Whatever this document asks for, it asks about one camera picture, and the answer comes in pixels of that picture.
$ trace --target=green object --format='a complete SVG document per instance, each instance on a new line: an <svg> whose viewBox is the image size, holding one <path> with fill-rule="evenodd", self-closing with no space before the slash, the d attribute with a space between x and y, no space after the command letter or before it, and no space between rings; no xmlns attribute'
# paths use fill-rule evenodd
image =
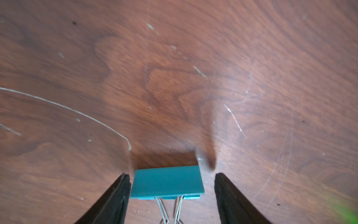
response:
<svg viewBox="0 0 358 224"><path fill-rule="evenodd" d="M200 198L204 194L199 166L179 166L136 170L131 198L185 199Z"/></svg>
<svg viewBox="0 0 358 224"><path fill-rule="evenodd" d="M338 207L338 213L342 216L347 224L358 224L358 216L345 207Z"/></svg>

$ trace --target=wooden table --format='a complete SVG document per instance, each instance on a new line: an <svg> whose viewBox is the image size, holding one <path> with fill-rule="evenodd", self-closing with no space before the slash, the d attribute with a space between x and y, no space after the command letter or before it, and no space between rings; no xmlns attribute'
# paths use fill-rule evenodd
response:
<svg viewBox="0 0 358 224"><path fill-rule="evenodd" d="M197 157L184 224L220 223L218 172L273 223L342 223L357 37L354 0L1 1L0 222L73 223L121 173ZM126 223L160 217L130 200Z"/></svg>

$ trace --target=binder clip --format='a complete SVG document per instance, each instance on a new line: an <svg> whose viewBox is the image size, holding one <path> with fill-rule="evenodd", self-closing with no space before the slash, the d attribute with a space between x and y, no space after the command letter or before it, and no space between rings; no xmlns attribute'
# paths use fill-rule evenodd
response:
<svg viewBox="0 0 358 224"><path fill-rule="evenodd" d="M176 199L174 223L183 224L179 219L183 199L199 199L203 194L203 181L196 165L136 170L131 198L156 200L163 218L160 224L169 223L162 200Z"/></svg>

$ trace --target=white scratch mark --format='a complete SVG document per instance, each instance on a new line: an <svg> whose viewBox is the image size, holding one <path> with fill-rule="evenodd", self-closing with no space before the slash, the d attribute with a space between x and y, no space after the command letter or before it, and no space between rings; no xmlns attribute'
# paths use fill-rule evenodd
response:
<svg viewBox="0 0 358 224"><path fill-rule="evenodd" d="M236 123L237 127L240 129L242 135L243 135L245 138L247 138L246 135L244 134L244 132L242 131L242 129L240 128L240 125L239 125L239 123L237 122L237 120L236 120L234 114L232 113L232 111L226 106L226 104L224 104L224 106L225 106L226 109L230 112L231 116L234 118L235 123Z"/></svg>
<svg viewBox="0 0 358 224"><path fill-rule="evenodd" d="M188 60L187 57L183 56L183 53L182 53L182 52L178 51L178 54L179 54L184 60Z"/></svg>
<svg viewBox="0 0 358 224"><path fill-rule="evenodd" d="M239 102L234 103L234 105L241 104L241 103L245 103L245 102L246 102L246 100L241 100L241 101L239 101Z"/></svg>
<svg viewBox="0 0 358 224"><path fill-rule="evenodd" d="M248 94L248 91L250 90L250 87L251 87L251 83L252 83L252 74L250 74L250 79L248 81L248 85L247 85L245 94Z"/></svg>
<svg viewBox="0 0 358 224"><path fill-rule="evenodd" d="M201 76L203 76L204 78L208 79L208 77L207 77L202 71L200 71L195 65L193 66L193 68L194 68Z"/></svg>
<svg viewBox="0 0 358 224"><path fill-rule="evenodd" d="M286 144L286 140L287 140L287 135L285 136L285 139L284 139L284 142L282 143L282 146L281 146L281 149L280 149L280 153L276 159L276 162L275 162L275 166L274 168L272 169L272 172L270 174L270 176L267 178L267 181L263 184L263 186L261 187L261 189L258 191L258 193L255 195L255 197L253 198L253 200L255 200L257 198L258 195L260 195L260 193L262 192L262 190L266 187L266 185L269 183L269 181L271 180L272 178L272 175L274 174L275 170L276 170L276 167L277 167L277 164L279 163L279 160L280 160L280 157L281 157L281 154L282 154L282 151L285 147L285 144Z"/></svg>
<svg viewBox="0 0 358 224"><path fill-rule="evenodd" d="M79 112L78 110L74 110L74 109L69 108L69 107L67 107L67 106L64 106L64 105L61 105L61 104L52 102L52 101L50 101L50 100L46 100L46 99L41 98L41 97L38 97L38 96L33 96L33 95L30 95L30 94L27 94L27 93L24 93L24 92L19 92L19 91L16 91L16 90L7 89L7 88L3 88L3 87L0 87L0 90L9 91L9 92L15 92L15 93L19 93L19 94L22 94L22 95L25 95L25 96L29 96L29 97L32 97L32 98L35 98L35 99L38 99L38 100L43 100L43 101L48 102L48 103L50 103L50 104L54 104L54 105L60 106L60 107L65 108L65 109L67 109L67 110L70 110L70 111L73 111L73 112L75 112L75 113L78 113L78 114L80 114L80 115L82 115L82 116L85 116L85 117L87 117L87 118L89 118L89 119L91 119L91 120L93 120L93 121L95 121L95 122L97 122L97 123L99 123L99 124L105 126L106 128L110 129L111 131L113 131L114 133L116 133L117 135L119 135L120 137L124 138L124 139L127 141L127 143L128 143L128 151L131 151L131 150L132 150L132 146L131 146L131 143L129 142L128 138L124 137L121 133L117 132L116 130L114 130L113 128L109 127L108 125L106 125L106 124L100 122L99 120L97 120L97 119L95 119L95 118L93 118L93 117L90 117L90 116L88 116L88 115L86 115L86 114L84 114L84 113L82 113L82 112Z"/></svg>
<svg viewBox="0 0 358 224"><path fill-rule="evenodd" d="M215 67L215 70L214 70L214 74L213 74L213 81L215 80L215 76L216 76L216 71L217 71L217 69L218 69L218 67L216 66ZM209 84L210 84L211 82L207 82L206 83L206 86L205 86L205 88L204 88L204 92L207 90L207 88L208 88L208 86L209 86ZM208 97L209 97L209 95L210 95L210 91L208 91L208 94L206 95L206 97L205 98L203 98L201 101L200 101L200 103L199 103L199 105L201 105L201 103L203 102L203 101L205 101Z"/></svg>
<svg viewBox="0 0 358 224"><path fill-rule="evenodd" d="M280 184L279 186L277 187L277 190L274 194L274 197L272 197L271 201L267 204L266 206L266 210L268 209L268 207L271 205L271 203L274 201L274 199L276 198L277 196L277 193L278 191L280 190L282 184L284 183L284 180L286 178L286 175L287 175L287 172L289 170L289 167L290 167L290 161L291 161L291 155L292 155L292 142L293 142L293 132L291 130L291 146L290 146L290 154L289 154L289 159L288 159L288 162L287 162L287 168L286 168L286 171L285 171L285 174L284 174L284 177L282 178L282 180L280 181Z"/></svg>
<svg viewBox="0 0 358 224"><path fill-rule="evenodd" d="M14 134L17 134L18 136L21 136L21 134L20 133L18 133L18 132L16 132L16 131L14 131L13 129L11 129L11 128L8 128L8 127L6 127L5 125L3 125L3 124L0 124L0 127L3 127L3 128L5 128L6 130L8 130L8 131L10 131L10 132L12 132L12 133L14 133Z"/></svg>
<svg viewBox="0 0 358 224"><path fill-rule="evenodd" d="M282 163L282 160L283 160L283 156L281 156L281 158L280 158L280 177L279 177L279 182L281 183L281 180L282 180L282 165L283 165L283 163Z"/></svg>
<svg viewBox="0 0 358 224"><path fill-rule="evenodd" d="M149 23L147 23L147 26L148 26L150 29L154 30L154 27L153 27L152 25L150 25Z"/></svg>

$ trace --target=brown wooden surface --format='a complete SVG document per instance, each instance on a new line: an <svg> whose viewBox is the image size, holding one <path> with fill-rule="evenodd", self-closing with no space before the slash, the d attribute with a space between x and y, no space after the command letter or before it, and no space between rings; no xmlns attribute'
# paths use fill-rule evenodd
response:
<svg viewBox="0 0 358 224"><path fill-rule="evenodd" d="M185 224L220 223L218 172L273 223L343 222L357 37L354 0L0 1L0 87L31 95L0 90L0 223L73 223L122 172L195 153ZM126 223L159 221L130 200Z"/></svg>

